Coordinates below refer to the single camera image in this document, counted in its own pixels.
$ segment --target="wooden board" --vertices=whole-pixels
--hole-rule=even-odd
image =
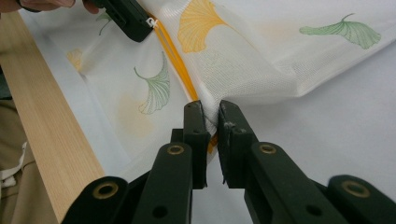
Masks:
[[[18,12],[1,15],[0,65],[61,222],[104,171]]]

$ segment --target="clamp jaw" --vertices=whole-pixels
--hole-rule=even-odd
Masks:
[[[279,146],[259,142],[239,107],[219,107],[219,158],[224,181],[245,189],[253,223],[396,223],[396,203],[351,175],[328,187],[310,180]],[[206,186],[210,134],[200,102],[184,108],[184,129],[172,131],[151,171],[131,183],[106,176],[91,182],[67,212],[68,223],[191,223],[193,189]]]
[[[142,42],[151,32],[149,15],[136,0],[92,0],[99,8],[105,8],[110,18],[133,41]]]

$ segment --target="hand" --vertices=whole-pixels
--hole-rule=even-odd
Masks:
[[[40,11],[50,11],[58,7],[72,7],[76,0],[21,0],[23,7],[31,8]],[[84,7],[96,14],[99,9],[90,0],[82,0]],[[21,8],[16,0],[0,0],[0,12],[10,12]]]

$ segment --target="metal rivet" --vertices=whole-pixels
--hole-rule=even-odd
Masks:
[[[341,186],[346,192],[358,198],[370,197],[370,190],[368,190],[366,187],[356,181],[346,180],[341,184]]]
[[[260,145],[260,150],[266,154],[275,154],[276,153],[275,147],[266,145],[266,144]]]
[[[171,155],[178,155],[184,152],[184,147],[181,146],[171,146],[167,149],[167,152]]]
[[[108,199],[114,196],[119,190],[119,186],[113,181],[107,181],[96,186],[93,190],[93,197],[96,199]]]

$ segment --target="leaf pattern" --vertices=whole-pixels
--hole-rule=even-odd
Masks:
[[[362,49],[369,49],[372,45],[379,42],[381,34],[378,34],[368,25],[357,21],[345,21],[349,14],[341,19],[340,22],[328,26],[313,28],[305,26],[300,29],[304,35],[340,35],[350,43],[361,46]]]
[[[177,39],[183,52],[199,52],[206,48],[205,38],[217,25],[227,25],[208,0],[192,0],[181,14]]]
[[[111,19],[111,17],[107,14],[107,13],[102,13],[100,14],[100,16],[98,18],[96,18],[97,21],[101,21],[101,20],[107,20],[106,24],[102,27],[102,29],[100,29],[99,31],[99,35],[102,34],[103,29],[108,25],[109,22],[113,21],[113,19]]]
[[[143,114],[152,114],[156,110],[162,109],[168,104],[170,95],[170,80],[168,76],[168,62],[163,53],[163,68],[155,77],[141,77],[134,68],[136,75],[148,83],[148,98],[144,104],[139,106],[139,111]]]
[[[81,69],[81,56],[82,52],[80,49],[73,49],[67,52],[67,59],[73,66],[76,68],[77,71]]]

